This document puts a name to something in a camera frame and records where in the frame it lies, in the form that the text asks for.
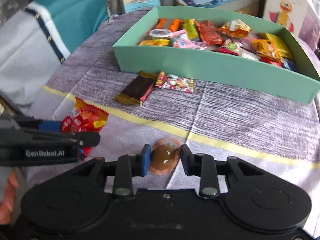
yellow stripe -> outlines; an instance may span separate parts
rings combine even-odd
[[[76,101],[75,96],[70,93],[63,93],[58,90],[49,88],[47,86],[45,86],[44,89],[46,91],[48,91],[49,93],[65,97],[73,102]],[[121,119],[127,120],[129,122],[151,126],[156,129],[159,129],[161,131],[168,132],[172,135],[175,135],[175,136],[178,136],[181,138],[185,138],[185,139],[189,139],[189,140],[192,140],[192,141],[195,141],[198,143],[202,143],[205,145],[209,145],[212,147],[220,148],[223,150],[228,150],[228,151],[235,153],[235,154],[239,154],[239,155],[243,155],[243,156],[247,156],[247,157],[251,157],[251,158],[256,158],[256,159],[263,159],[265,161],[273,162],[273,163],[292,165],[292,166],[304,166],[305,168],[309,168],[309,169],[320,168],[320,163],[311,163],[311,162],[305,161],[305,160],[293,160],[293,159],[289,159],[289,158],[285,158],[285,157],[281,157],[281,156],[277,156],[277,155],[273,155],[273,154],[268,154],[268,153],[263,153],[263,152],[251,150],[249,148],[245,148],[245,147],[242,147],[242,146],[230,143],[230,142],[224,142],[221,140],[208,138],[203,135],[198,135],[198,134],[183,130],[181,128],[175,127],[175,126],[167,124],[167,123],[143,119],[141,117],[137,117],[132,114],[129,114],[129,113],[126,113],[121,110],[111,108],[108,106],[101,106],[98,104],[93,104],[93,105],[95,105],[95,106],[107,111],[108,113],[113,114],[113,115],[121,118]]]

human hand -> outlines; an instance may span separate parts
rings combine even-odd
[[[15,171],[12,171],[8,179],[8,184],[4,190],[3,201],[0,204],[0,225],[7,225],[11,222],[11,214],[16,200],[14,188],[18,186],[17,175]]]

white strip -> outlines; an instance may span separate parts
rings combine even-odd
[[[51,19],[51,15],[46,7],[36,3],[31,2],[28,4],[27,8],[36,11],[38,14],[40,14],[42,20],[44,21],[45,26],[47,27],[54,43],[57,45],[58,50],[60,50],[61,54],[67,58],[70,56],[70,51],[65,46],[65,44],[62,41],[62,38],[57,30],[56,25],[54,24],[53,20]]]

mint green tray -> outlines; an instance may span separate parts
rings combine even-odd
[[[212,51],[137,46],[159,18],[227,22],[241,19],[254,31],[281,37],[291,50],[299,73],[270,64]],[[177,76],[257,90],[308,104],[320,90],[320,77],[296,39],[284,27],[245,14],[189,6],[152,9],[113,46],[121,71],[161,70]]]

screw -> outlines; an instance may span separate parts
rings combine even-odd
[[[171,195],[166,193],[166,194],[163,194],[162,197],[166,198],[166,199],[169,199],[169,198],[171,198]]]
[[[207,195],[207,196],[214,196],[217,195],[218,190],[215,187],[205,187],[202,190],[202,194]]]
[[[131,190],[126,187],[119,187],[116,189],[115,193],[119,196],[128,196],[131,193]]]

